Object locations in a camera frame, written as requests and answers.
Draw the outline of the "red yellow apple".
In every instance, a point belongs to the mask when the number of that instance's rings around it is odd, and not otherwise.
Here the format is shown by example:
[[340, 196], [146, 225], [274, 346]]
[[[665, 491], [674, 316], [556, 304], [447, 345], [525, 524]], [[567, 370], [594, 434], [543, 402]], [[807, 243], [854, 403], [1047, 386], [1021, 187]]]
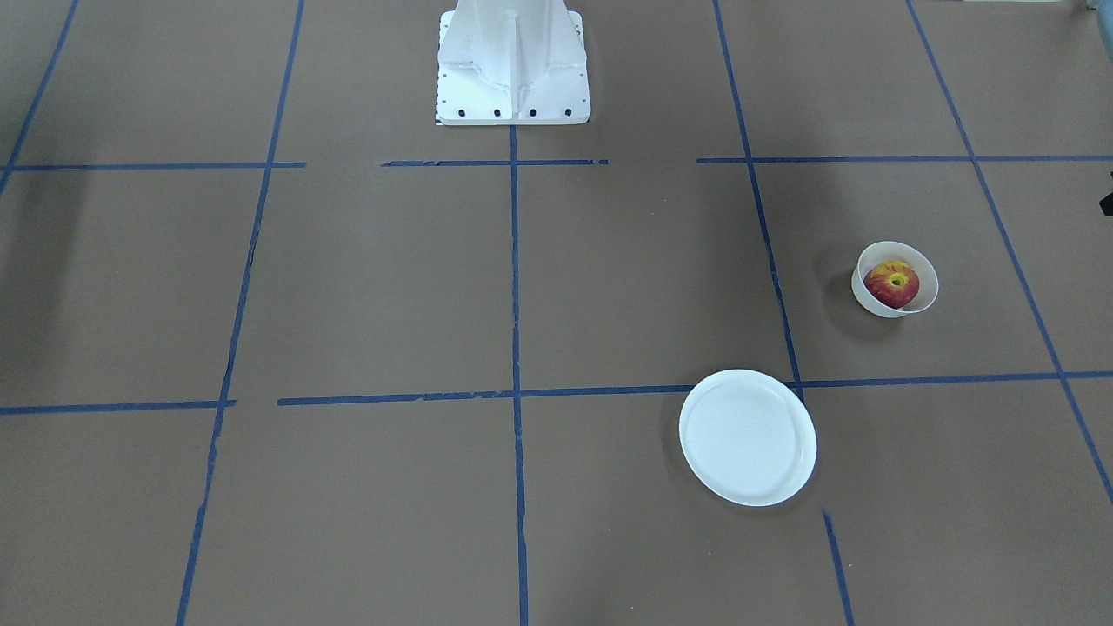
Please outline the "red yellow apple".
[[920, 277], [903, 260], [888, 260], [873, 267], [863, 278], [863, 285], [881, 305], [900, 310], [918, 296]]

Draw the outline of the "white round bowl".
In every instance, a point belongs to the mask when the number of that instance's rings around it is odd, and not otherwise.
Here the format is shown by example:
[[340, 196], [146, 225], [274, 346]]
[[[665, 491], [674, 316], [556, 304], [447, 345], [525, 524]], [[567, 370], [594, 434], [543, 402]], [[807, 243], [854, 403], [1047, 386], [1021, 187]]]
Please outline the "white round bowl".
[[[918, 296], [900, 310], [887, 309], [887, 306], [881, 305], [863, 285], [863, 278], [868, 272], [888, 260], [903, 260], [910, 264], [920, 277]], [[919, 250], [914, 250], [914, 247], [899, 242], [881, 241], [868, 245], [859, 255], [855, 268], [851, 270], [851, 293], [863, 309], [866, 309], [874, 316], [902, 317], [923, 312], [923, 310], [930, 309], [930, 304], [938, 296], [938, 291], [939, 281], [929, 258], [923, 255]]]

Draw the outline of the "white round plate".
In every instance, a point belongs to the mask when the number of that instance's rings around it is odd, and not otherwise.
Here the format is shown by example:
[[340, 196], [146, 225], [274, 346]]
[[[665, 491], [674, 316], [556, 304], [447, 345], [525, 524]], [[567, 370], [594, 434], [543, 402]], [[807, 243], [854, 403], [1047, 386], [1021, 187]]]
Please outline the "white round plate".
[[736, 506], [789, 502], [817, 464], [802, 400], [758, 371], [719, 371], [698, 382], [681, 405], [678, 440], [696, 479]]

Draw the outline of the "torn blue tape strip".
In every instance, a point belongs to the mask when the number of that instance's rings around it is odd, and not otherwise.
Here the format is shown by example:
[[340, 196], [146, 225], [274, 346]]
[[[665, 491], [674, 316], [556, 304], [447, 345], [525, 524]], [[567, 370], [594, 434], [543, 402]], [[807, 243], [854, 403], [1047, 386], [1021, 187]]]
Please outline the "torn blue tape strip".
[[827, 509], [823, 509], [823, 524], [824, 531], [826, 531], [827, 542], [830, 545], [830, 558], [837, 581], [840, 605], [843, 605], [843, 618], [845, 618], [846, 625], [854, 626], [856, 618], [854, 610], [851, 609], [851, 597], [850, 591], [848, 590], [850, 587], [848, 587], [846, 579], [843, 552], [840, 552], [838, 535], [835, 530], [833, 515]]

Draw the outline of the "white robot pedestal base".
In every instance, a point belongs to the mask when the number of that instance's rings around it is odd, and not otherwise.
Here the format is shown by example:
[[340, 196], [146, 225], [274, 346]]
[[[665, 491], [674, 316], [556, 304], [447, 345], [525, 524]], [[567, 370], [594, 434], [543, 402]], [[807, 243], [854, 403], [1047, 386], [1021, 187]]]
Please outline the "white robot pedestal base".
[[435, 123], [584, 124], [582, 16], [564, 1], [459, 1], [439, 20]]

